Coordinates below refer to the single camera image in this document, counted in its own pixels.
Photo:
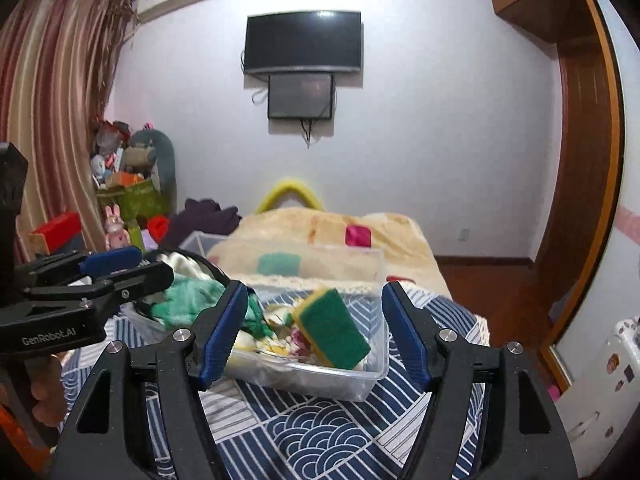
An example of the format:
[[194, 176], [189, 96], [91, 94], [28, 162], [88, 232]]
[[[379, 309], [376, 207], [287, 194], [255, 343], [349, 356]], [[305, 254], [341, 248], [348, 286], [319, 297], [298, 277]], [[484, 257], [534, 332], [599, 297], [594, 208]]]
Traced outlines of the green knitted glove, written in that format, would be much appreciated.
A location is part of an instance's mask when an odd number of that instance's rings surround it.
[[[166, 330], [190, 326], [203, 310], [216, 306], [225, 290], [223, 284], [210, 278], [201, 280], [178, 274], [164, 291], [164, 299], [152, 305], [151, 318], [162, 323]], [[248, 293], [241, 330], [255, 339], [273, 334], [254, 292]]]

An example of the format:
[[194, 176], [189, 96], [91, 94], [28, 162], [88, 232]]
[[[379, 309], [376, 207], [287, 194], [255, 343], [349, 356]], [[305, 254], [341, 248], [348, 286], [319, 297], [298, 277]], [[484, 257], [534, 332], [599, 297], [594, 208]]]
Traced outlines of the beige plush blanket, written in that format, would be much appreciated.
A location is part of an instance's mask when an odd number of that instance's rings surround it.
[[231, 235], [208, 241], [211, 263], [254, 284], [377, 294], [387, 281], [398, 281], [451, 297], [420, 226], [402, 214], [283, 208], [252, 214]]

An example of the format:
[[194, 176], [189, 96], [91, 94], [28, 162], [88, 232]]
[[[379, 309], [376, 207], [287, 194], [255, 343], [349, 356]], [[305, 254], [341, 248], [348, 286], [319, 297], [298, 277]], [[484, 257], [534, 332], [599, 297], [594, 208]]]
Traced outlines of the striped red beige curtain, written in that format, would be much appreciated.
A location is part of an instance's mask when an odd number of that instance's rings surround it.
[[92, 250], [104, 246], [90, 169], [134, 0], [20, 0], [1, 29], [1, 137], [28, 161], [14, 255], [28, 237], [76, 212]]

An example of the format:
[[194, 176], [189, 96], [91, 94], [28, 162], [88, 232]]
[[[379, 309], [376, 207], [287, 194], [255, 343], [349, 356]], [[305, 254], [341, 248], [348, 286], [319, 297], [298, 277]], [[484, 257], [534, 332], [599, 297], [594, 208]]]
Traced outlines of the floral fabric pouch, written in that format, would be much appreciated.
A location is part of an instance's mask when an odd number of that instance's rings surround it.
[[314, 350], [295, 323], [293, 310], [292, 304], [262, 304], [250, 295], [233, 349], [294, 362], [314, 362]]

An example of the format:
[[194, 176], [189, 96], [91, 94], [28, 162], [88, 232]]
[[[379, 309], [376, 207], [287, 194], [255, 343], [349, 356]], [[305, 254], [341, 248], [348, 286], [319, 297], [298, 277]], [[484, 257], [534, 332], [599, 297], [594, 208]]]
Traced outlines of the grey green plush toy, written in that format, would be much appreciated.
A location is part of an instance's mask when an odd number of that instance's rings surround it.
[[175, 150], [165, 133], [142, 129], [130, 136], [122, 155], [122, 169], [128, 174], [141, 174], [150, 179], [160, 194], [175, 193]]

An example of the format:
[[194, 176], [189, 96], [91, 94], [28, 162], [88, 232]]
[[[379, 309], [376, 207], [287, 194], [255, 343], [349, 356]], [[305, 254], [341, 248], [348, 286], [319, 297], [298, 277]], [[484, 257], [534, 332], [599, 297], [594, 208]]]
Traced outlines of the clear plastic storage box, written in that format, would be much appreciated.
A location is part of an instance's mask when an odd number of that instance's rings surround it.
[[227, 376], [355, 402], [385, 377], [380, 250], [195, 232], [164, 260], [175, 284], [124, 309], [148, 344], [189, 326], [237, 280], [247, 288], [248, 308]]

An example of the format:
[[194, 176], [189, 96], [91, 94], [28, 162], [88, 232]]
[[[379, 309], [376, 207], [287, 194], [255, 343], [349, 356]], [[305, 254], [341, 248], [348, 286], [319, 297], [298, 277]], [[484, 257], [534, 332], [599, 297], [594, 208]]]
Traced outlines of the dark purple clothing pile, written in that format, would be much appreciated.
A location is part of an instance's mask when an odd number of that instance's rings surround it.
[[221, 208], [210, 198], [206, 200], [188, 198], [183, 210], [170, 218], [167, 232], [160, 241], [160, 246], [176, 248], [195, 231], [229, 235], [238, 228], [241, 220], [237, 206]]

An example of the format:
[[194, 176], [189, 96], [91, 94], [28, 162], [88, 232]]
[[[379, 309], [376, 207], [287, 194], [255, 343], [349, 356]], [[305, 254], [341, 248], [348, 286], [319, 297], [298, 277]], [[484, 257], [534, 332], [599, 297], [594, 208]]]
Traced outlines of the large wall television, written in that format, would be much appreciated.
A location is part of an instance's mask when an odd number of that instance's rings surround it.
[[359, 73], [361, 14], [299, 11], [250, 16], [246, 21], [244, 73]]

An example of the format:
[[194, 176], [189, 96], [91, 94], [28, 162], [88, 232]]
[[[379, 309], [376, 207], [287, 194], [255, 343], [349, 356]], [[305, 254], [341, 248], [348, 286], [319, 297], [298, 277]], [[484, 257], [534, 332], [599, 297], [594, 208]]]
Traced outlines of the wall power socket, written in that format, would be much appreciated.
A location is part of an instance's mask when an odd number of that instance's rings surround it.
[[470, 229], [462, 229], [459, 233], [459, 240], [461, 240], [462, 242], [466, 242], [470, 238], [470, 234]]

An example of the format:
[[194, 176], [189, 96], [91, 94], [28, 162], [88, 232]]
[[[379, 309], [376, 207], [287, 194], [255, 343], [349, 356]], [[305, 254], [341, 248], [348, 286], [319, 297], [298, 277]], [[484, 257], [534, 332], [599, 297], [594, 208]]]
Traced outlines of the yellow curved pillow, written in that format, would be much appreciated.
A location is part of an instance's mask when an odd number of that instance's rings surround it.
[[279, 208], [287, 200], [295, 200], [299, 207], [316, 211], [324, 211], [319, 197], [299, 179], [285, 178], [279, 180], [255, 209], [255, 214], [262, 214]]

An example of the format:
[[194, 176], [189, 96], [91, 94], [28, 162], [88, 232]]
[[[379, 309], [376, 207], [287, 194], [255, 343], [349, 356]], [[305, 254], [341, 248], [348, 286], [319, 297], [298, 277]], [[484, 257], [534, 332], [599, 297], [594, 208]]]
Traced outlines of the green cardboard box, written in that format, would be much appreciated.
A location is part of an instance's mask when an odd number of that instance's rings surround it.
[[156, 216], [164, 216], [169, 212], [170, 201], [157, 191], [151, 180], [144, 180], [129, 186], [100, 188], [96, 198], [102, 209], [106, 206], [119, 206], [120, 216], [125, 222]]

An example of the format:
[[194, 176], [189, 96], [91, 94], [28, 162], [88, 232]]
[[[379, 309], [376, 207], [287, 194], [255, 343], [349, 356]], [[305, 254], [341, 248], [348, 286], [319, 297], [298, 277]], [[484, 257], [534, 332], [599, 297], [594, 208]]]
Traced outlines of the red box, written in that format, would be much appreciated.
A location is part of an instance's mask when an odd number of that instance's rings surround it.
[[65, 254], [86, 248], [80, 215], [75, 211], [59, 214], [35, 229], [29, 234], [28, 241], [37, 256]]

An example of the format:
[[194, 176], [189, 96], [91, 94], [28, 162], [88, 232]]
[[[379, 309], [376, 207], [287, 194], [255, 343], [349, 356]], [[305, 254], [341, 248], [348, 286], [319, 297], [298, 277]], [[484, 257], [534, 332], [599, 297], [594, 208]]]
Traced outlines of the wooden door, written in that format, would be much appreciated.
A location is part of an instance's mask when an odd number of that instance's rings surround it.
[[539, 348], [558, 341], [596, 274], [620, 188], [623, 109], [608, 40], [596, 35], [558, 43], [562, 134], [551, 211], [535, 269], [542, 296], [564, 308]]

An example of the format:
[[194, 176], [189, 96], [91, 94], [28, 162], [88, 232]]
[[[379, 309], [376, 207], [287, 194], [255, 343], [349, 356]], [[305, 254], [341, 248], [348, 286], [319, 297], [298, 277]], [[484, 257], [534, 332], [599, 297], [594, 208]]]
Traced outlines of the green yellow sponge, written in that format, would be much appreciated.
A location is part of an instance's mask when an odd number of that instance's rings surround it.
[[295, 307], [293, 318], [326, 366], [354, 370], [370, 352], [367, 339], [335, 288], [312, 292]]

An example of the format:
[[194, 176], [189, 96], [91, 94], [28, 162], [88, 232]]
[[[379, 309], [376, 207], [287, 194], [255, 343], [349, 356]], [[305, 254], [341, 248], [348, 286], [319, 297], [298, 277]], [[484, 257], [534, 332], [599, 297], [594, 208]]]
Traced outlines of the blue white patterned bedspread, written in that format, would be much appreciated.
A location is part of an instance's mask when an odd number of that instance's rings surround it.
[[[472, 342], [488, 346], [486, 318], [445, 296], [404, 284], [409, 299], [427, 308], [436, 323]], [[431, 393], [410, 384], [392, 336], [390, 368], [363, 402], [335, 401], [264, 388], [222, 378], [201, 393], [218, 451], [232, 479], [393, 479], [416, 440]], [[64, 358], [62, 384], [71, 409], [105, 347], [93, 344]], [[162, 479], [175, 479], [160, 423], [160, 401], [146, 386], [155, 467]], [[465, 430], [451, 479], [472, 472], [480, 438], [485, 387], [472, 387]]]

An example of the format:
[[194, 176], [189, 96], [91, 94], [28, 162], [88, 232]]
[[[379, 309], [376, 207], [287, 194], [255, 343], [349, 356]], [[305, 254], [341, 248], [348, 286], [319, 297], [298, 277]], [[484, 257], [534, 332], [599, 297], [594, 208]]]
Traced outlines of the small wall monitor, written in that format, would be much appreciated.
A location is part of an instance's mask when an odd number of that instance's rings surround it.
[[268, 81], [270, 120], [331, 120], [334, 77], [324, 73], [275, 74]]

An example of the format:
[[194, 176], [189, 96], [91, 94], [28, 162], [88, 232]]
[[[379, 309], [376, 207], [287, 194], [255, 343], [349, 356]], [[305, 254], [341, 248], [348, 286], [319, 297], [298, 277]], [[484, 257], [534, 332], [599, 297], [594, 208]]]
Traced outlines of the pink rabbit doll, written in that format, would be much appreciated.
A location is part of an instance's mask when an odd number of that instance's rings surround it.
[[124, 220], [122, 220], [117, 204], [105, 207], [104, 231], [105, 248], [107, 250], [125, 248], [131, 245], [130, 235]]

